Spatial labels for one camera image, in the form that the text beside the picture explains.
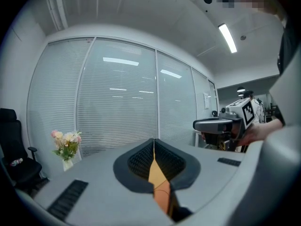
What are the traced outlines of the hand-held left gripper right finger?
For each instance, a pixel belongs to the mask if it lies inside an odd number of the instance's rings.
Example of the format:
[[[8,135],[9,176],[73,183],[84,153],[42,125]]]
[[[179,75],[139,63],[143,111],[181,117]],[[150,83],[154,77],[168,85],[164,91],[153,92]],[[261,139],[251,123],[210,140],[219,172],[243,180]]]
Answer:
[[[154,140],[154,160],[179,207],[174,221],[197,213],[220,193],[238,170],[243,154]]]

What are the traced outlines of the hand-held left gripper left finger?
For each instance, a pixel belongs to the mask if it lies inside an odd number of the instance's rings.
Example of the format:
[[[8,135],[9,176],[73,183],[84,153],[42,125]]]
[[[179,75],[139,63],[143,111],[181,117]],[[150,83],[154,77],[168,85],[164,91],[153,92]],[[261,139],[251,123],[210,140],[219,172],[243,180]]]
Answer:
[[[171,226],[173,221],[158,206],[153,193],[136,193],[115,177],[113,164],[143,140],[95,153],[51,179],[34,200],[47,210],[75,179],[88,185],[65,222],[74,226]]]

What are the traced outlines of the long ceiling light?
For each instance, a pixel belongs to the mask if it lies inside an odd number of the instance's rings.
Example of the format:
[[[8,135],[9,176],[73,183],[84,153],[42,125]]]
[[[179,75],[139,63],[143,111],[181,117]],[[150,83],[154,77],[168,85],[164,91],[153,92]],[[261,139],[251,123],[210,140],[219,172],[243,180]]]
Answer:
[[[235,42],[233,40],[233,37],[232,37],[227,25],[221,24],[218,28],[219,28],[221,34],[223,35],[226,43],[228,44],[228,47],[229,47],[231,53],[236,53],[237,47],[235,45]]]

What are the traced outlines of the pink and yellow flower bouquet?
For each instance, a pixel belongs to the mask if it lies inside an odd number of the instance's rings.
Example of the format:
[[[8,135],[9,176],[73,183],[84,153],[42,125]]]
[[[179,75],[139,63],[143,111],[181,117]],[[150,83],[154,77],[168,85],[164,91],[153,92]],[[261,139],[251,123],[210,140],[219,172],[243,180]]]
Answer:
[[[78,152],[81,143],[81,132],[73,131],[63,134],[60,131],[53,130],[51,137],[55,143],[53,153],[61,157],[64,161],[71,160]]]

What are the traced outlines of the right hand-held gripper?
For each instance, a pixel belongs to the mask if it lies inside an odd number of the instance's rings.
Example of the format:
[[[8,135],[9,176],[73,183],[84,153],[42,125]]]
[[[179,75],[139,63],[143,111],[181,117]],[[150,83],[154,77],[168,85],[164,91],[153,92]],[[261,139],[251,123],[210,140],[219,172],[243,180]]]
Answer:
[[[194,121],[193,128],[201,132],[207,144],[233,152],[253,121],[251,101],[245,98],[222,108],[217,117]]]

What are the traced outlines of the orange wooden drawer box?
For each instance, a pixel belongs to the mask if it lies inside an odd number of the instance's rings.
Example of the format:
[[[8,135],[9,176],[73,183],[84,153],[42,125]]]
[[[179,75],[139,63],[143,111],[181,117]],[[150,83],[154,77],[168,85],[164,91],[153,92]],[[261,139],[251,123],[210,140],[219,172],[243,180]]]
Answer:
[[[167,180],[154,189],[154,200],[167,216],[175,219],[179,204]]]

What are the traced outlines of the person's right hand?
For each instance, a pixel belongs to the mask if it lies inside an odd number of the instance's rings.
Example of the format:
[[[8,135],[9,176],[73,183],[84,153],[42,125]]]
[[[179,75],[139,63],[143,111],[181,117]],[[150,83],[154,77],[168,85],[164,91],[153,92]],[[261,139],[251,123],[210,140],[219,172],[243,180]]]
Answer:
[[[267,124],[253,124],[238,141],[238,146],[250,145],[253,142],[264,140],[267,134]]]

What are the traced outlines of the person's right forearm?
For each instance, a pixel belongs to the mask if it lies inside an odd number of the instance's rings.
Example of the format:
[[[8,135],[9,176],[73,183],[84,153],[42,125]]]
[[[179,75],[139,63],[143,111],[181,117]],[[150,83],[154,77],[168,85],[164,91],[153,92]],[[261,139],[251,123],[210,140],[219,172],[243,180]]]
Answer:
[[[271,133],[282,129],[284,125],[285,123],[278,118],[264,124],[262,129],[263,139],[266,139]]]

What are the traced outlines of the black office chair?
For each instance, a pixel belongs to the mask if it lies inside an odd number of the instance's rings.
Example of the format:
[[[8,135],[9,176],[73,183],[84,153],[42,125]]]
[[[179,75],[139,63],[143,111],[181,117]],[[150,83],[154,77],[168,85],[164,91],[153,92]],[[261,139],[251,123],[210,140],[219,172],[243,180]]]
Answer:
[[[22,125],[13,109],[0,108],[0,146],[1,160],[14,187],[31,194],[48,182],[47,178],[40,176],[42,165],[35,159],[37,149],[24,147]],[[23,158],[23,162],[10,167],[9,164],[19,158]]]

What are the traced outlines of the person's black clothing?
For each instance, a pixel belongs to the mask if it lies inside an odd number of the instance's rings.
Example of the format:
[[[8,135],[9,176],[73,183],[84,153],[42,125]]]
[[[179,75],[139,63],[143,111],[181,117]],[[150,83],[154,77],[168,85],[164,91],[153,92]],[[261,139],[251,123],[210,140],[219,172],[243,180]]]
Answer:
[[[277,67],[280,76],[291,62],[299,43],[290,17],[283,21],[283,25],[284,31],[277,59]]]

